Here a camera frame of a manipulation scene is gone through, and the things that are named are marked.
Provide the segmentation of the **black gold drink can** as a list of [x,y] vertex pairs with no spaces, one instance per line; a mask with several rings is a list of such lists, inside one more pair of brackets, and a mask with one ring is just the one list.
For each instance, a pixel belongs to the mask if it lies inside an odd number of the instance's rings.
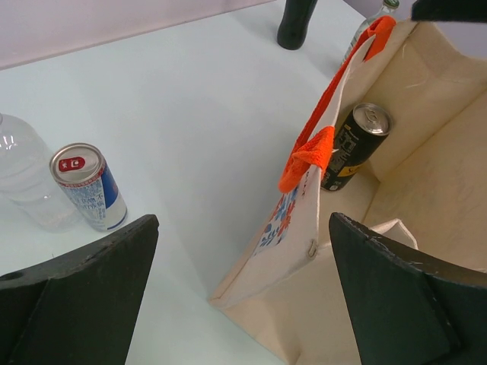
[[347,115],[334,138],[321,187],[342,189],[390,134],[391,115],[374,103],[360,103]]

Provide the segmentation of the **clear glass bottle green cap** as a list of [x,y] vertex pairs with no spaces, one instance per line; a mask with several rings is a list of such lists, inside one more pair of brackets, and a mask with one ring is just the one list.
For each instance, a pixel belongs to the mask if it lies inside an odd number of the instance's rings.
[[343,62],[346,61],[346,59],[349,57],[350,53],[352,52],[355,44],[358,42],[360,36],[374,23],[375,20],[377,20],[380,17],[383,17],[384,15],[391,16],[399,7],[399,0],[383,0],[381,2],[381,7],[379,11],[371,15],[370,17],[367,17],[358,27],[358,29],[355,32],[355,35],[352,38],[352,41],[350,42],[350,45],[344,55]]

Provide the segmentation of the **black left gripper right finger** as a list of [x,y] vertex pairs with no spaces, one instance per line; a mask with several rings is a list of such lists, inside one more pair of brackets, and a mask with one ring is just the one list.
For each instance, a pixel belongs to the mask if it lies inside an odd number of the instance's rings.
[[412,249],[341,213],[329,219],[363,364],[484,364],[486,275]]

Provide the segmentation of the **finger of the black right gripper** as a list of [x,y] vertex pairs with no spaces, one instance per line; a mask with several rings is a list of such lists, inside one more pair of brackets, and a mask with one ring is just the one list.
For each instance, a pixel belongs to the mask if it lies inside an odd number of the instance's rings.
[[418,0],[411,8],[413,21],[486,22],[486,0]]

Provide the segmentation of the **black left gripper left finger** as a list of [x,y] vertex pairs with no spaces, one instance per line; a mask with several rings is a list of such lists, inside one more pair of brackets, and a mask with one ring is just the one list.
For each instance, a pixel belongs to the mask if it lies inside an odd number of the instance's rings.
[[3,364],[124,364],[158,242],[146,214],[1,277]]

